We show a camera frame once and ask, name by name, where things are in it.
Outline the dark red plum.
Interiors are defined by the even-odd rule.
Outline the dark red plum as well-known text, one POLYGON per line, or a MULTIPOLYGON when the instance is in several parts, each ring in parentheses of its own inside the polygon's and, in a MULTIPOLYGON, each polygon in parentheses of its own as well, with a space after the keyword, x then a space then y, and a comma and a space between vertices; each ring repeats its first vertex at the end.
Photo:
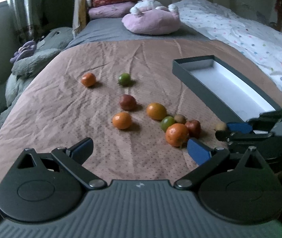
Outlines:
POLYGON ((120 97, 119 104, 121 109, 126 111, 132 111, 137 106, 136 99, 133 96, 127 94, 120 97))
POLYGON ((201 124, 198 120, 190 120, 185 123, 189 135, 193 138, 198 139, 201 135, 201 124))

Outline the small brown kiwi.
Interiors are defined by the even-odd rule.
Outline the small brown kiwi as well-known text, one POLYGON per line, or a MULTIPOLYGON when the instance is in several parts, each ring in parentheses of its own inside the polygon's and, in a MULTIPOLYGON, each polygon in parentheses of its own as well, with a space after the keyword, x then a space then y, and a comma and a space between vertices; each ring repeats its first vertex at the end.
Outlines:
POLYGON ((185 124, 187 121, 186 117, 182 114, 176 114, 174 116, 174 120, 176 123, 179 123, 179 124, 185 124))

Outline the large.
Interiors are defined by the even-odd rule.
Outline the large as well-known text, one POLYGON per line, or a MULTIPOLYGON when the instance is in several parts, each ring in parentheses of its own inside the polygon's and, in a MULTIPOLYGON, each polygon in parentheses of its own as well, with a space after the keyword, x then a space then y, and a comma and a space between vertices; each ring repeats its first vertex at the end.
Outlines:
POLYGON ((189 138, 189 132, 185 124, 171 125, 165 133, 165 139, 173 147, 181 147, 189 138))

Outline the green lime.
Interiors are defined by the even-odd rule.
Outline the green lime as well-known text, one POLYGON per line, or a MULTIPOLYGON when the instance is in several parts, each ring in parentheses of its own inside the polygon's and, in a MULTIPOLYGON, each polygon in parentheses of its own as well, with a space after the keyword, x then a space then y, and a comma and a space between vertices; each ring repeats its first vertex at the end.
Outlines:
POLYGON ((118 84, 121 86, 129 86, 131 83, 131 75, 128 73, 122 73, 118 77, 118 84))
POLYGON ((164 132, 166 132, 166 130, 170 127, 170 126, 172 126, 173 124, 175 124, 175 120, 174 120, 174 118, 173 117, 171 117, 171 116, 167 116, 167 117, 165 117, 164 119, 162 119, 162 121, 161 121, 161 123, 160 123, 160 127, 161 127, 161 129, 164 131, 164 132))

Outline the yellow-orange orange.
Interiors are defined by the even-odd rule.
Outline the yellow-orange orange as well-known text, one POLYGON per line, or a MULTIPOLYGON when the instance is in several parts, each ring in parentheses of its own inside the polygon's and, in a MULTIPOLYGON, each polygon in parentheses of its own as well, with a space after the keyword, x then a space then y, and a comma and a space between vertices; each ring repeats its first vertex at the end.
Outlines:
POLYGON ((167 115, 165 106, 159 103, 151 103, 146 108, 146 114, 153 120, 162 120, 167 115))

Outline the small orange mandarin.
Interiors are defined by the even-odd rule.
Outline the small orange mandarin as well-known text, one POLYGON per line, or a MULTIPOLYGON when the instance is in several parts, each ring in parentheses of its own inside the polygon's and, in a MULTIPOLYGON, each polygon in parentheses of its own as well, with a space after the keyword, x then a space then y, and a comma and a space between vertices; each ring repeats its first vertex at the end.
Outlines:
POLYGON ((81 83, 87 88, 94 86, 96 82, 96 76, 93 73, 86 73, 81 78, 81 83))

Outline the dark grey open box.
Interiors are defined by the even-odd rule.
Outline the dark grey open box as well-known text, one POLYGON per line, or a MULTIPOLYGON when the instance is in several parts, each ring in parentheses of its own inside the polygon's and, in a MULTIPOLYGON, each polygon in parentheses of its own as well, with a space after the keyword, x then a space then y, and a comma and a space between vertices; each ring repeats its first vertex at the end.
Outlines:
POLYGON ((251 80, 214 55, 176 59, 172 73, 226 123, 241 123, 282 109, 251 80))

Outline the white polka dot duvet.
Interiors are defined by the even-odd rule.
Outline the white polka dot duvet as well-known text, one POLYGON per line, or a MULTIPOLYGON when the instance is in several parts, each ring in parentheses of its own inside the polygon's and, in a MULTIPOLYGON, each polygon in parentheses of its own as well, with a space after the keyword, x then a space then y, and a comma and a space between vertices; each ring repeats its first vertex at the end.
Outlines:
POLYGON ((282 91, 281 32, 207 0, 181 0, 175 5, 182 23, 242 53, 282 91))

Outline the pink brown bed cover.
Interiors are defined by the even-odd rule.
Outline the pink brown bed cover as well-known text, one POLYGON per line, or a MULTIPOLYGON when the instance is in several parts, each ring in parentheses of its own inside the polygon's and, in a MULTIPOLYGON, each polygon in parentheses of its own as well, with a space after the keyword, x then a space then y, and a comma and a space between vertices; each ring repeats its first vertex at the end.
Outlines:
POLYGON ((219 41, 186 39, 99 41, 59 54, 22 93, 0 130, 0 182, 25 148, 38 153, 90 137, 84 167, 106 181, 177 180, 195 168, 183 142, 183 115, 218 146, 219 118, 172 73, 176 59, 214 55, 233 66, 282 107, 282 92, 250 60, 219 41))

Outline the purple plush toy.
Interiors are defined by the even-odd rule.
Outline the purple plush toy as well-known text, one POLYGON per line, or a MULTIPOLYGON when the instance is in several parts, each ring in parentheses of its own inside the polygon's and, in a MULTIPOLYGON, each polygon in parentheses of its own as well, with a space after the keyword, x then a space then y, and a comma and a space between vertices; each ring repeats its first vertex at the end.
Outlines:
POLYGON ((10 59, 10 63, 15 63, 21 59, 30 57, 34 55, 35 50, 37 49, 37 43, 34 40, 26 42, 22 47, 18 49, 10 59))

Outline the pink bunny plush cushion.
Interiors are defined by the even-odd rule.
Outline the pink bunny plush cushion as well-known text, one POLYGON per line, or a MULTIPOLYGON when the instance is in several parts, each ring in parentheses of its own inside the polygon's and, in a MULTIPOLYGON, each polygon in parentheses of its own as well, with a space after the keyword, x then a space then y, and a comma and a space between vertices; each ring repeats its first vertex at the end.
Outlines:
POLYGON ((122 23, 134 34, 151 36, 168 35, 181 26, 178 7, 175 4, 164 6, 155 0, 136 3, 122 18, 122 23))

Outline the grey plush toy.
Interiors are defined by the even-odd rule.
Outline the grey plush toy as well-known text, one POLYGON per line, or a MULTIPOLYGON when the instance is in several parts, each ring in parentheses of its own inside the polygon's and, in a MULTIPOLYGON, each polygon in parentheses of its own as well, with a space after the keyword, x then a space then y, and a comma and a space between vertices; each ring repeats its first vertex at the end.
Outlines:
POLYGON ((39 38, 34 55, 16 61, 6 81, 6 109, 0 113, 0 129, 17 100, 34 78, 72 41, 70 27, 52 29, 39 38))

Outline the grey bed sheet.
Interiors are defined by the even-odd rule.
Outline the grey bed sheet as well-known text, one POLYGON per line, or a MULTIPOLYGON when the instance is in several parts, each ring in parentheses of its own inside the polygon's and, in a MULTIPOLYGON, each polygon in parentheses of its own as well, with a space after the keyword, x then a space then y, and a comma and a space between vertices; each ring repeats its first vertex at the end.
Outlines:
POLYGON ((87 26, 67 45, 66 49, 80 44, 98 41, 125 41, 144 39, 189 39, 207 41, 209 38, 198 33, 193 28, 181 23, 176 32, 168 35, 151 36, 139 35, 128 31, 121 18, 101 18, 90 21, 87 26))

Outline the curtain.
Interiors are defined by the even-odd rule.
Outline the curtain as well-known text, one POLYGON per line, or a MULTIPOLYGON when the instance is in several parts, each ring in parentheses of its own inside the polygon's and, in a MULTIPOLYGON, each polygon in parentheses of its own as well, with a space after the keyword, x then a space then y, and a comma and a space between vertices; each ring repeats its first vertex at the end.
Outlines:
POLYGON ((22 44, 36 39, 43 32, 41 0, 8 0, 15 34, 22 44))

